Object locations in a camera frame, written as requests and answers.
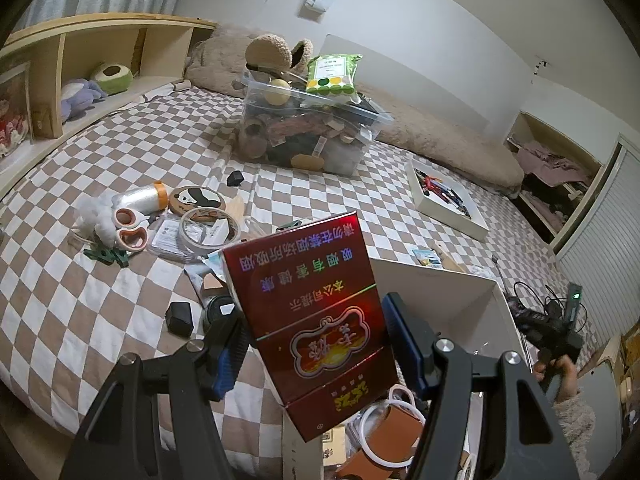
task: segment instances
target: red cigarette box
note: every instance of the red cigarette box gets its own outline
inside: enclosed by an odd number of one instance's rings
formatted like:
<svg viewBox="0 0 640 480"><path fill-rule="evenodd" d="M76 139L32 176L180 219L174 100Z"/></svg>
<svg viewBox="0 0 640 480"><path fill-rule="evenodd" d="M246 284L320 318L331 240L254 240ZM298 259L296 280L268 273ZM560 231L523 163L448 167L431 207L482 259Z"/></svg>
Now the red cigarette box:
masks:
<svg viewBox="0 0 640 480"><path fill-rule="evenodd" d="M355 212L223 250L225 272L305 441L397 382Z"/></svg>

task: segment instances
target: clear plastic storage bin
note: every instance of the clear plastic storage bin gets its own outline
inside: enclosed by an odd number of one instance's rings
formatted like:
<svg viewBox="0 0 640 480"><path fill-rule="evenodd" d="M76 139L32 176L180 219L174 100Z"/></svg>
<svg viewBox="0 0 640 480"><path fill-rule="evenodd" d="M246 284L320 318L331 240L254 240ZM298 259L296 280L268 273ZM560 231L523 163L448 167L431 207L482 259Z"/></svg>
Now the clear plastic storage bin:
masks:
<svg viewBox="0 0 640 480"><path fill-rule="evenodd" d="M341 104L260 82L248 70L242 82L247 91L236 151L243 160L349 176L382 126L394 120L368 98Z"/></svg>

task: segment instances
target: framed picture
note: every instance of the framed picture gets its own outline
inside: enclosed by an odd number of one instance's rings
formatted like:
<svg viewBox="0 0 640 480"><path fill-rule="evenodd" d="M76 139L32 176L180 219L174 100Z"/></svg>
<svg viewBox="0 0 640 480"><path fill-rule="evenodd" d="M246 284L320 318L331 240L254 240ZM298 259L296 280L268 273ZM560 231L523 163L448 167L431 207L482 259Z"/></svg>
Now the framed picture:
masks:
<svg viewBox="0 0 640 480"><path fill-rule="evenodd" d="M0 158L27 138L33 142L28 62L0 75Z"/></svg>

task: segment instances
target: beige sweater sleeve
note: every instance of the beige sweater sleeve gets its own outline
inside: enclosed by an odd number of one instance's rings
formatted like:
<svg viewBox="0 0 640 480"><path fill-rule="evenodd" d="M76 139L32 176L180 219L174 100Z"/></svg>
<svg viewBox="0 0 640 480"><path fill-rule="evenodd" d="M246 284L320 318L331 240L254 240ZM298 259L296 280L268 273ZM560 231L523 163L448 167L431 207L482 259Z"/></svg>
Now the beige sweater sleeve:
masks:
<svg viewBox="0 0 640 480"><path fill-rule="evenodd" d="M593 434L596 419L593 410L580 398L580 394L554 404L554 409L574 456L580 480L596 480L596 475L589 471L587 459L587 443Z"/></svg>

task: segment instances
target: beige fuzzy slipper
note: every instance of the beige fuzzy slipper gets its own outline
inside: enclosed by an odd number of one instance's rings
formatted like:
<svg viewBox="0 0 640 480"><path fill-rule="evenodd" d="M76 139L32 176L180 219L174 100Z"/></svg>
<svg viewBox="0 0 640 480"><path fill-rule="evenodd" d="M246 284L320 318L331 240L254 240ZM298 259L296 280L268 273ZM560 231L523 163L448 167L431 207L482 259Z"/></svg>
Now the beige fuzzy slipper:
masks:
<svg viewBox="0 0 640 480"><path fill-rule="evenodd" d="M244 51L247 65L264 66L286 72L292 64L289 45L275 34L262 34L255 38Z"/></svg>
<svg viewBox="0 0 640 480"><path fill-rule="evenodd" d="M291 71L306 77L306 66L314 56L314 45L311 40L302 40L291 49Z"/></svg>

